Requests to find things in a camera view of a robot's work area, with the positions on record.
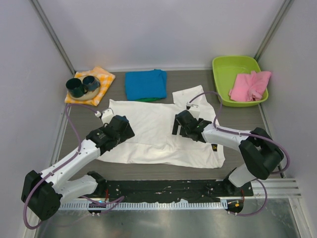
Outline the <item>white printed t-shirt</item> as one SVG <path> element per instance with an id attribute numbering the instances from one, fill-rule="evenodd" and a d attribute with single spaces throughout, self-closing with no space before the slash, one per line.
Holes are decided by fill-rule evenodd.
<path id="1" fill-rule="evenodd" d="M 109 101 L 115 115 L 126 116 L 134 137 L 105 152 L 98 160 L 122 164 L 168 164 L 215 169 L 223 166 L 223 146 L 195 142 L 173 135 L 174 117 L 193 99 L 200 108 L 200 117 L 212 121 L 215 111 L 203 95 L 201 85 L 173 92 L 173 104 L 134 101 Z"/>

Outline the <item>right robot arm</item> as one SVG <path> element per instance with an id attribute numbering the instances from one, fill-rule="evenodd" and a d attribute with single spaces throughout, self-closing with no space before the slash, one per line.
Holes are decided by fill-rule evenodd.
<path id="1" fill-rule="evenodd" d="M 230 196 L 239 193 L 248 182 L 267 179 L 284 158 L 281 147 L 276 145 L 264 129 L 232 130 L 217 126 L 215 122 L 196 119 L 189 110 L 175 116 L 172 134 L 240 152 L 244 164 L 233 169 L 221 181 L 222 190 Z"/>

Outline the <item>green plastic basin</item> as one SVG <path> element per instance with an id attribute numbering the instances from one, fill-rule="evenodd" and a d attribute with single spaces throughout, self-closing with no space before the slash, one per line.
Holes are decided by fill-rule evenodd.
<path id="1" fill-rule="evenodd" d="M 227 107 L 250 107 L 265 102 L 268 99 L 266 88 L 260 101 L 236 102 L 228 95 L 233 88 L 237 74 L 250 74 L 252 71 L 261 72 L 258 62 L 249 56 L 220 56 L 212 61 L 213 77 L 219 100 Z"/>

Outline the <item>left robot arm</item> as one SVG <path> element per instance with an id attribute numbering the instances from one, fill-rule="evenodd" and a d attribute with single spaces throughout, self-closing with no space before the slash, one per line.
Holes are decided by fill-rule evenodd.
<path id="1" fill-rule="evenodd" d="M 91 131 L 76 149 L 56 164 L 39 173 L 30 171 L 22 189 L 23 219 L 27 219 L 28 209 L 45 221 L 62 204 L 75 198 L 89 194 L 95 198 L 102 197 L 106 191 L 106 180 L 97 172 L 88 172 L 76 180 L 70 178 L 85 165 L 134 135 L 129 120 L 125 116 L 115 115 L 102 127 Z"/>

